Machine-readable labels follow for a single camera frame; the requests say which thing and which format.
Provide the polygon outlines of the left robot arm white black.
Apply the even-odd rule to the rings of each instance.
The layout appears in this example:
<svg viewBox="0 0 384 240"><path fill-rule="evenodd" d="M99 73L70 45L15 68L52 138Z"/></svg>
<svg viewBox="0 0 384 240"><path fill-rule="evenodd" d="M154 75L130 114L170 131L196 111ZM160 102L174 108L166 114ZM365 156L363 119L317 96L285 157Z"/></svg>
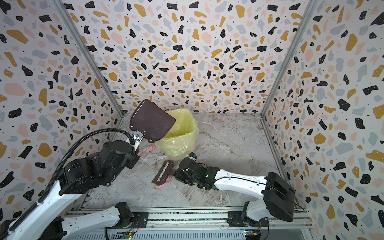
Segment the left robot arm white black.
<svg viewBox="0 0 384 240"><path fill-rule="evenodd" d="M66 240L100 228L130 225L134 214L125 202L97 213L62 218L60 214L89 190L110 186L124 168L132 169L139 156L125 141L107 142L100 152L69 162L47 197L17 225L17 220L1 224L7 240Z"/></svg>

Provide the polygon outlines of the brown dustpan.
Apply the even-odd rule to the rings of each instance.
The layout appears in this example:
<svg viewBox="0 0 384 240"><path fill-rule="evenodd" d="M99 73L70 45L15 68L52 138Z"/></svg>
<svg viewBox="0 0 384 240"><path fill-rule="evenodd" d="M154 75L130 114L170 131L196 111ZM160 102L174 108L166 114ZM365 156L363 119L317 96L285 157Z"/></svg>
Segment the brown dustpan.
<svg viewBox="0 0 384 240"><path fill-rule="evenodd" d="M130 120L130 130L144 133L149 143L161 140L176 123L176 119L148 99L142 101Z"/></svg>

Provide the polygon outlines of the bin with yellow bag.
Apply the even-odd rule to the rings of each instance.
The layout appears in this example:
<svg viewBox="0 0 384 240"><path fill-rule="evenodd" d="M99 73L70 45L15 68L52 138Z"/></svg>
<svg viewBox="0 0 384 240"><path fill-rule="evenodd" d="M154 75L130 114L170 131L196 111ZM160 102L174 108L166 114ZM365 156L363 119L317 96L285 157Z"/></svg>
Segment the bin with yellow bag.
<svg viewBox="0 0 384 240"><path fill-rule="evenodd" d="M170 110L167 113L176 122L164 138L155 142L155 146L164 151L170 160L182 160L195 151L195 142L200 133L198 121L189 109Z"/></svg>

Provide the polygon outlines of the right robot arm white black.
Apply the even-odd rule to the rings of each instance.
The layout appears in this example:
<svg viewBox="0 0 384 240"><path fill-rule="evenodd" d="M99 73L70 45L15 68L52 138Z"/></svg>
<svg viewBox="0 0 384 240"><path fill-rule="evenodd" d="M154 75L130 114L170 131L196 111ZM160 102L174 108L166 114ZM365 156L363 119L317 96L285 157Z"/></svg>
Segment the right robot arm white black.
<svg viewBox="0 0 384 240"><path fill-rule="evenodd" d="M244 204L242 221L245 225L270 216L285 222L294 220L295 189L277 173L269 172L267 176L235 174L197 163L196 157L191 153L184 158L174 173L175 178L206 191L233 191L256 198Z"/></svg>

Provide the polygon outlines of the brown cartoon face brush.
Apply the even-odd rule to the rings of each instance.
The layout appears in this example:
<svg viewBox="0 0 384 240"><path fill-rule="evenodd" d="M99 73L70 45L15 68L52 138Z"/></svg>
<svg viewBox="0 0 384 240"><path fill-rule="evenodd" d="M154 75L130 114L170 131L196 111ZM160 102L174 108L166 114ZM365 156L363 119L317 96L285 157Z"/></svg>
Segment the brown cartoon face brush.
<svg viewBox="0 0 384 240"><path fill-rule="evenodd" d="M165 183L167 177L173 175L173 167L174 167L173 161L164 161L163 165L161 166L160 170L156 174L156 176L153 178L152 183L156 186L161 185Z"/></svg>

